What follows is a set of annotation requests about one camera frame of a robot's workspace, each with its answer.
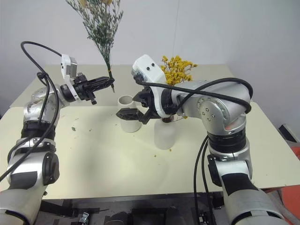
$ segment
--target table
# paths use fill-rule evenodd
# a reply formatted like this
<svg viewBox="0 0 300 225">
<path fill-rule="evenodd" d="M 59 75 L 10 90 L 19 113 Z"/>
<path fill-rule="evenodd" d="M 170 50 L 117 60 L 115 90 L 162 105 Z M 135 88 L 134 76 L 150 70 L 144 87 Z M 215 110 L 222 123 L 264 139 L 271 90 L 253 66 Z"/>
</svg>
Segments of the table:
<svg viewBox="0 0 300 225">
<path fill-rule="evenodd" d="M 47 65 L 45 71 L 49 74 L 54 83 L 62 85 L 60 65 Z M 137 85 L 131 75 L 132 65 L 117 65 L 112 67 L 112 75 L 115 78 L 115 93 L 111 88 L 95 92 L 96 100 L 99 105 L 117 105 L 117 100 L 122 95 L 134 96 L 143 88 Z M 79 65 L 78 72 L 83 72 L 88 80 L 95 79 L 100 76 L 108 76 L 106 66 L 102 65 Z M 219 78 L 233 77 L 232 73 L 226 65 L 199 65 L 192 69 L 191 75 L 194 80 L 216 80 Z M 25 91 L 12 103 L 10 107 L 24 106 L 30 100 L 33 92 L 41 88 L 42 83 L 35 78 Z M 90 106 L 90 101 L 82 101 L 80 103 L 73 102 L 72 106 Z"/>
<path fill-rule="evenodd" d="M 250 141 L 253 182 L 260 188 L 300 184 L 300 162 L 260 107 L 252 102 L 246 133 Z M 56 129 L 60 178 L 48 186 L 44 199 L 156 195 L 193 192 L 195 158 L 206 130 L 199 119 L 177 121 L 179 136 L 170 150 L 153 143 L 154 123 L 125 133 L 115 116 L 116 106 L 67 107 Z M 7 154 L 20 137 L 22 107 L 13 107 L 0 120 L 0 171 Z M 204 192 L 200 166 L 197 188 Z M 210 191 L 221 191 L 211 182 Z M 0 190 L 8 183 L 0 183 Z"/>
</svg>

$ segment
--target white vase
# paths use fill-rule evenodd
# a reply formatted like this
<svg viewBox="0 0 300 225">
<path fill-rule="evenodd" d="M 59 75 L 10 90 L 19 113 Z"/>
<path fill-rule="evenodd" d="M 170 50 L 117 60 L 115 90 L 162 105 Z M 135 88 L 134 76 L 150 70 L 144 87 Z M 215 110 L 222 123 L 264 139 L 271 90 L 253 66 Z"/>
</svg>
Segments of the white vase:
<svg viewBox="0 0 300 225">
<path fill-rule="evenodd" d="M 132 96 L 123 95 L 118 99 L 118 108 L 136 108 L 135 101 L 132 100 Z M 121 128 L 123 131 L 132 133 L 141 128 L 142 123 L 138 120 L 122 120 L 120 119 Z"/>
<path fill-rule="evenodd" d="M 176 123 L 171 118 L 158 119 L 154 124 L 154 143 L 162 150 L 170 149 L 176 140 Z"/>
</svg>

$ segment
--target white wall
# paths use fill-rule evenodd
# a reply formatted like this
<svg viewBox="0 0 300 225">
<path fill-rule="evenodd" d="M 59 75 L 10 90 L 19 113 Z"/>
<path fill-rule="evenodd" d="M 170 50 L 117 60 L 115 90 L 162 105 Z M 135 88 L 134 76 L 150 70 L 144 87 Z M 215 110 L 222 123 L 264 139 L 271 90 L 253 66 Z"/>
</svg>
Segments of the white wall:
<svg viewBox="0 0 300 225">
<path fill-rule="evenodd" d="M 37 71 L 19 47 L 23 40 L 48 45 L 80 64 L 104 63 L 65 1 L 0 4 L 1 113 Z M 253 85 L 254 100 L 275 126 L 287 122 L 300 127 L 299 120 L 294 122 L 300 119 L 300 1 L 123 0 L 121 5 L 113 64 L 131 64 L 143 53 L 156 61 L 163 54 L 179 54 L 199 64 L 227 63 L 236 77 Z M 59 63 L 51 53 L 32 46 L 28 50 L 42 65 Z"/>
</svg>

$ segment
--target white ceramic cup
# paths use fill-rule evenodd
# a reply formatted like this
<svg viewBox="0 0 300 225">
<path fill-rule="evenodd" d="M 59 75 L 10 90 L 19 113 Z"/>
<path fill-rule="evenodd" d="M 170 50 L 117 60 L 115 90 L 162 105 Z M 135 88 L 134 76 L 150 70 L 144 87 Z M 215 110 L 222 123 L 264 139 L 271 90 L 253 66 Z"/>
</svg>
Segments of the white ceramic cup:
<svg viewBox="0 0 300 225">
<path fill-rule="evenodd" d="M 123 95 L 118 99 L 118 107 L 122 108 L 136 108 L 135 101 L 132 100 L 132 96 Z M 123 131 L 132 133 L 141 128 L 142 123 L 138 120 L 122 120 L 120 119 L 121 128 Z"/>
</svg>

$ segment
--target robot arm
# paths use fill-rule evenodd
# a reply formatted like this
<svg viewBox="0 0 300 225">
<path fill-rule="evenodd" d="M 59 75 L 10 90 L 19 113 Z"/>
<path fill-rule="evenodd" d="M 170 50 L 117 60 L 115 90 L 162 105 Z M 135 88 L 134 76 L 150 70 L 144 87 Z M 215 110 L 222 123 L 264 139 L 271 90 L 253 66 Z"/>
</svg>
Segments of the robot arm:
<svg viewBox="0 0 300 225">
<path fill-rule="evenodd" d="M 144 86 L 143 91 L 139 92 L 134 100 L 141 102 L 144 107 L 149 107 L 149 110 L 143 114 L 138 109 L 125 108 L 118 111 L 118 117 L 124 120 L 139 120 L 144 124 L 149 119 L 168 117 L 175 113 L 200 118 L 209 138 L 210 175 L 213 183 L 223 188 L 230 223 L 287 224 L 268 196 L 251 182 L 252 164 L 245 132 L 245 106 L 200 92 L 185 99 L 189 93 L 183 90 L 154 86 L 151 82 L 165 84 L 165 74 L 147 55 L 135 61 L 133 76 L 138 84 Z M 183 82 L 175 87 L 196 90 L 206 84 L 208 81 Z M 239 98 L 248 103 L 252 97 L 251 90 L 238 81 L 218 83 L 206 87 L 204 91 Z"/>
<path fill-rule="evenodd" d="M 32 94 L 30 102 L 24 107 L 23 129 L 17 141 L 17 144 L 22 144 L 9 153 L 7 169 L 41 138 L 54 117 L 56 107 L 60 110 L 70 102 L 82 100 L 91 100 L 95 104 L 93 92 L 109 87 L 114 82 L 109 77 L 88 81 L 82 73 L 77 75 L 77 63 L 67 55 L 62 55 L 61 70 L 66 84 L 55 86 L 59 104 L 56 105 L 55 92 L 50 88 L 44 113 L 39 120 L 47 93 L 46 87 L 43 87 Z M 54 141 L 58 119 L 47 137 L 7 176 L 9 188 L 0 192 L 0 224 L 34 224 L 47 186 L 53 184 L 60 175 Z"/>
</svg>

